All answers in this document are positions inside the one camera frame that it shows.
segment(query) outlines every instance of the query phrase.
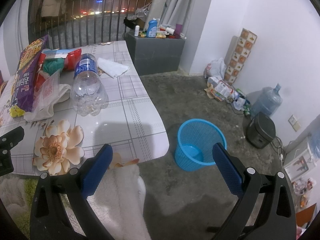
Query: floor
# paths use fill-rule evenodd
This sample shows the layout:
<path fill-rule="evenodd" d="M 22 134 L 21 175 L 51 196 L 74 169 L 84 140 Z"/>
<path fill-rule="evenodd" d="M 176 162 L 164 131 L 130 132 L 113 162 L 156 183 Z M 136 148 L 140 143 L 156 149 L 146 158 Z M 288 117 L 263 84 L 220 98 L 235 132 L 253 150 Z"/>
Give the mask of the floor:
<path fill-rule="evenodd" d="M 228 152 L 259 173 L 276 174 L 281 170 L 277 154 L 270 146 L 258 150 L 244 138 L 248 120 L 231 106 L 209 99 L 203 77 L 181 74 L 141 76 L 166 128 L 169 152 L 158 159 L 139 164 L 147 196 L 144 218 L 151 239 L 211 239 L 207 226 L 220 226 L 229 215 L 237 197 L 232 195 L 216 165 L 197 171 L 181 170 L 173 159 L 180 125 L 191 118 L 206 119 L 217 125 L 226 137 Z M 262 198 L 248 225 L 260 208 Z"/>

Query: white bottle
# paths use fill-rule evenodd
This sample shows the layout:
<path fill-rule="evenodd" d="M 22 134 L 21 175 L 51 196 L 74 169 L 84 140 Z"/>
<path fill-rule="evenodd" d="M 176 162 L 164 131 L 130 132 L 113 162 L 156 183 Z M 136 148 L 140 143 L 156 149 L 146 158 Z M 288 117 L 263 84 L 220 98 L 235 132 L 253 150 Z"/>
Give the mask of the white bottle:
<path fill-rule="evenodd" d="M 81 60 L 76 65 L 70 99 L 73 109 L 81 116 L 99 114 L 101 106 L 106 102 L 106 90 L 92 54 L 81 55 Z"/>
<path fill-rule="evenodd" d="M 134 36 L 139 36 L 139 30 L 140 30 L 140 26 L 136 25 L 136 27 L 134 29 Z"/>

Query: blue trash can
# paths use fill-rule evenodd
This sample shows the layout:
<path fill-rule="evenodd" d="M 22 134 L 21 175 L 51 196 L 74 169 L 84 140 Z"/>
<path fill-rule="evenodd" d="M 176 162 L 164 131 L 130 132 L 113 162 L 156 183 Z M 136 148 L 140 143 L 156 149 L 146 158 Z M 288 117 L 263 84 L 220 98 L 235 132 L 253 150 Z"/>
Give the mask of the blue trash can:
<path fill-rule="evenodd" d="M 179 128 L 174 159 L 185 171 L 215 165 L 212 147 L 218 142 L 227 149 L 226 138 L 218 127 L 203 119 L 190 119 Z"/>

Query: wall socket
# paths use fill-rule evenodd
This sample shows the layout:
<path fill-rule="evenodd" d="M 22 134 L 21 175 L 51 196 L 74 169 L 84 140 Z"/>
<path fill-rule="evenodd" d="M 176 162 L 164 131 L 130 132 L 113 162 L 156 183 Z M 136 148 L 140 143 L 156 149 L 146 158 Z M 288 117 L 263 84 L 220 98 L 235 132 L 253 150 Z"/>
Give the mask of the wall socket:
<path fill-rule="evenodd" d="M 291 117 L 289 118 L 288 122 L 291 124 L 292 128 L 295 131 L 298 131 L 301 128 L 297 118 L 294 115 L 291 115 Z"/>

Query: metal railing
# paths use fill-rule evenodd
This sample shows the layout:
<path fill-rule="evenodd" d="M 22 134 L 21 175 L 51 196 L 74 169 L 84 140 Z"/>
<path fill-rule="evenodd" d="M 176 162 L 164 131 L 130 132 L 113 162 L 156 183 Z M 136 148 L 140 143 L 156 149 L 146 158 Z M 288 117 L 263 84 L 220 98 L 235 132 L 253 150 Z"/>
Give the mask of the metal railing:
<path fill-rule="evenodd" d="M 125 17 L 152 0 L 70 0 L 57 17 L 39 17 L 30 26 L 35 39 L 49 36 L 48 48 L 71 49 L 124 39 Z"/>

